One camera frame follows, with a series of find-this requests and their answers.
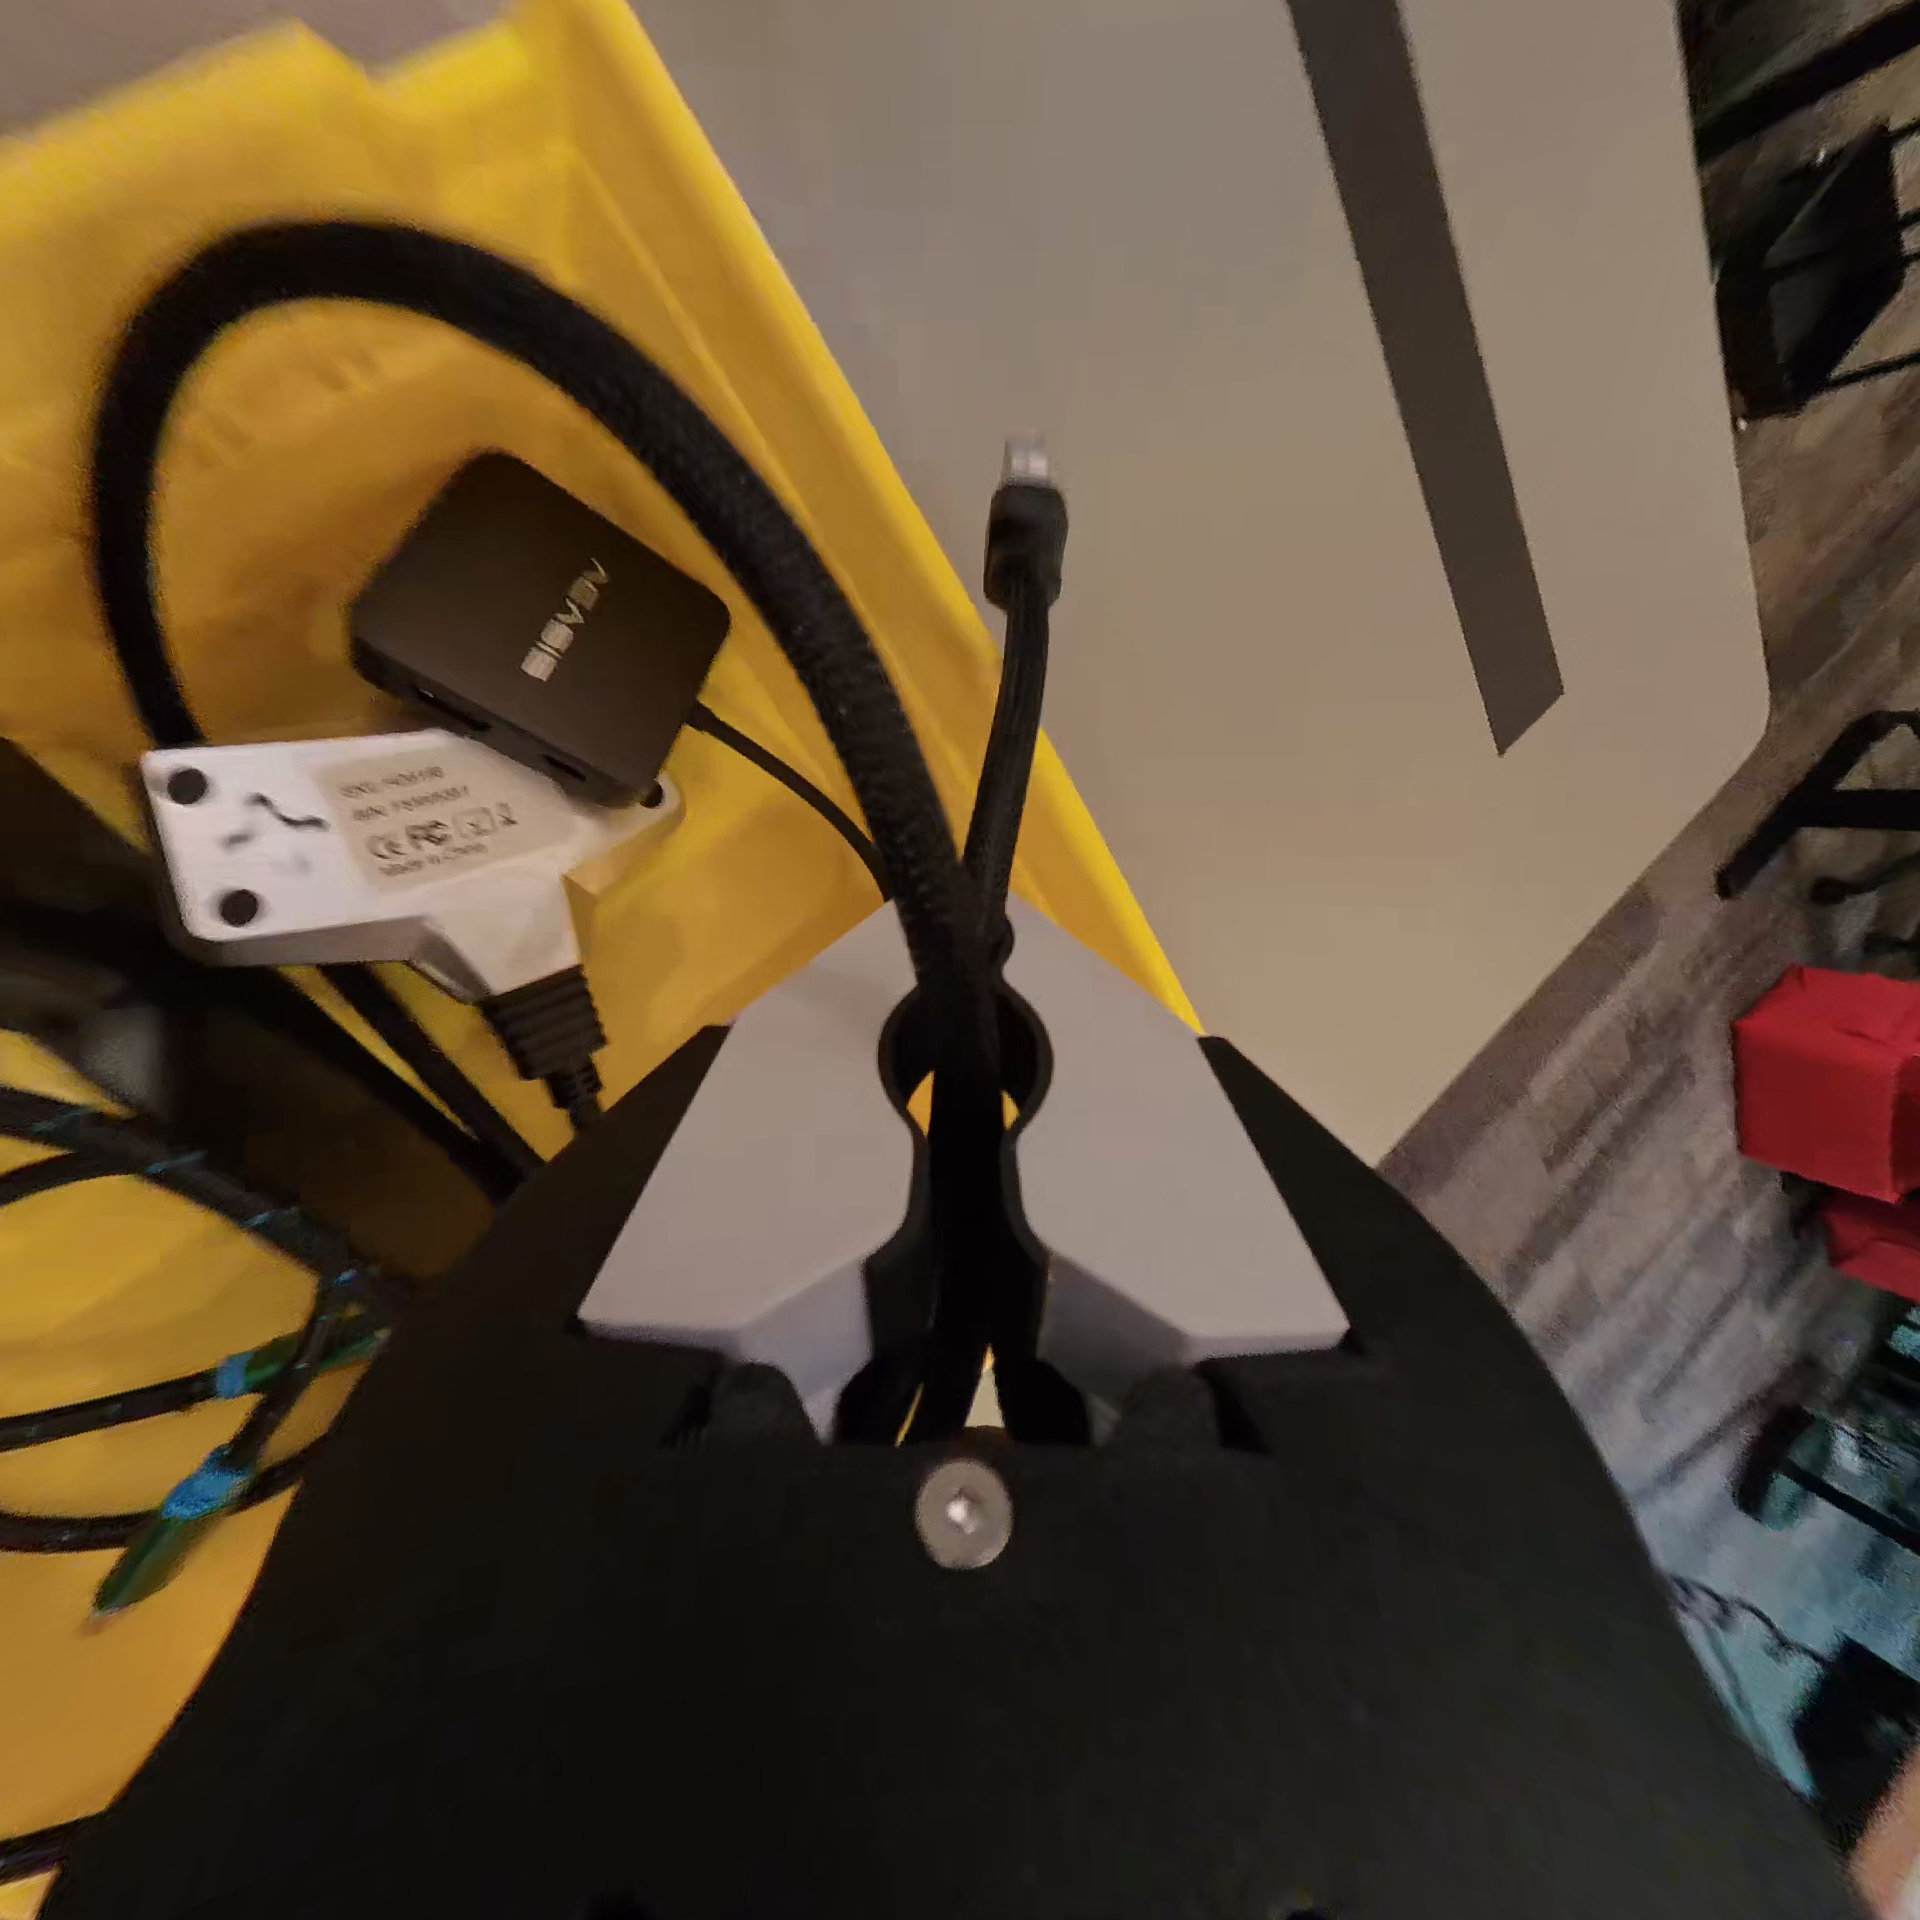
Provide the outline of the red floor bin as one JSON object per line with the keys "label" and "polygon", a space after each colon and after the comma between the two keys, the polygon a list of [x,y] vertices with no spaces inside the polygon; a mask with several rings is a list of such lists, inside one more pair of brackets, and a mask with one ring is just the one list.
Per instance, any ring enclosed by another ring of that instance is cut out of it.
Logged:
{"label": "red floor bin", "polygon": [[1833,1272],[1908,1306],[1920,1302],[1916,1198],[1881,1203],[1831,1192],[1818,1218]]}
{"label": "red floor bin", "polygon": [[1918,986],[1798,965],[1734,1027],[1740,1153],[1881,1203],[1918,1187]]}

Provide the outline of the black hdmi adapter box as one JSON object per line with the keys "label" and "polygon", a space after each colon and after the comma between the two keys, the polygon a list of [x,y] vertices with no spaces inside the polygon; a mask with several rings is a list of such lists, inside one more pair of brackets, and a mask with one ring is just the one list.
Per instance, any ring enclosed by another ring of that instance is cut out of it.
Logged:
{"label": "black hdmi adapter box", "polygon": [[656,796],[729,605],[536,466],[475,452],[352,602],[352,667],[600,806]]}

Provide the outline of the yellow plastic bin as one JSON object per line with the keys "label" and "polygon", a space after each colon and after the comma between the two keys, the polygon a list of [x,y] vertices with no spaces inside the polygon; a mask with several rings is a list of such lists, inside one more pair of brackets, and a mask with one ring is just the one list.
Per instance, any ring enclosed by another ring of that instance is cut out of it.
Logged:
{"label": "yellow plastic bin", "polygon": [[[258,33],[4,140],[4,901],[154,926],[131,776],[144,734],[89,578],[89,448],[113,350],[207,243],[276,219],[458,233],[568,288],[707,409],[783,493],[903,693],[953,825],[998,665],[983,618],[631,4],[512,4],[368,70],[307,26]],[[660,490],[563,396],[424,321],[305,304],[243,324],[191,378],[160,448],[160,620],[216,738],[345,737],[384,712],[345,609],[474,448],[505,448],[726,595],[712,704],[844,804],[801,685]],[[580,905],[625,1094],[875,905],[850,850],[708,738],[671,760],[686,819]],[[1016,888],[1193,1024],[1147,920],[1051,746]],[[160,1115],[107,1092],[75,1027],[154,1013],[203,1148],[390,1274],[441,1280],[496,1204],[348,1070],[226,996],[4,947],[4,1089]],[[297,1261],[167,1192],[99,1179],[4,1204],[4,1413],[155,1386],[292,1337]],[[135,1518],[243,1421],[207,1402],[4,1456],[4,1514]],[[119,1548],[4,1553],[4,1841],[94,1818],[226,1638],[292,1491],[211,1525],[152,1600],[94,1621]]]}

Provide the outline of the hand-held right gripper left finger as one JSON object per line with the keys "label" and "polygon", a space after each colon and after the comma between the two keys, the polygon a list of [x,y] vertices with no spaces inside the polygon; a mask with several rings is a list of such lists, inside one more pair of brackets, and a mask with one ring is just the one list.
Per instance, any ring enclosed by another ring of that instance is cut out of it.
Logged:
{"label": "hand-held right gripper left finger", "polygon": [[857,1372],[932,1329],[928,1141],[892,1045],[916,984],[887,902],[726,1030],[580,1306],[594,1337]]}

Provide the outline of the black metal desk frame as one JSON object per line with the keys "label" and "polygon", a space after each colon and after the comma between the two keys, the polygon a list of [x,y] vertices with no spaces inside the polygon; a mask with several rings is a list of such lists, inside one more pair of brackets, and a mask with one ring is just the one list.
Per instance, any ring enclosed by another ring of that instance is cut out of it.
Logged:
{"label": "black metal desk frame", "polygon": [[1863,345],[1916,292],[1918,4],[1681,4],[1738,426],[1916,370]]}

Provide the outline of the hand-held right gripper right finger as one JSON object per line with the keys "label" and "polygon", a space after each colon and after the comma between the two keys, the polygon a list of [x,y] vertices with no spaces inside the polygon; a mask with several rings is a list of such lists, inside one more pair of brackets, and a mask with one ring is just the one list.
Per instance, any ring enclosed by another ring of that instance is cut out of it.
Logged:
{"label": "hand-held right gripper right finger", "polygon": [[1328,1353],[1352,1322],[1200,1035],[1065,930],[1016,930],[998,1141],[1000,1358],[1152,1376]]}

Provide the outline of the white labelled adapter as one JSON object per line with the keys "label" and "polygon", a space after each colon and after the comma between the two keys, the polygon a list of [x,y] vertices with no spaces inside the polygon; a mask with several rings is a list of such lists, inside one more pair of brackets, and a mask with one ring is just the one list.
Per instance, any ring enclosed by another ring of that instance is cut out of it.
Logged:
{"label": "white labelled adapter", "polygon": [[146,753],[138,787],[185,953],[404,965],[479,1009],[571,1122],[600,1110],[608,1038],[569,882],[594,892],[676,829],[674,780],[602,806],[430,726]]}

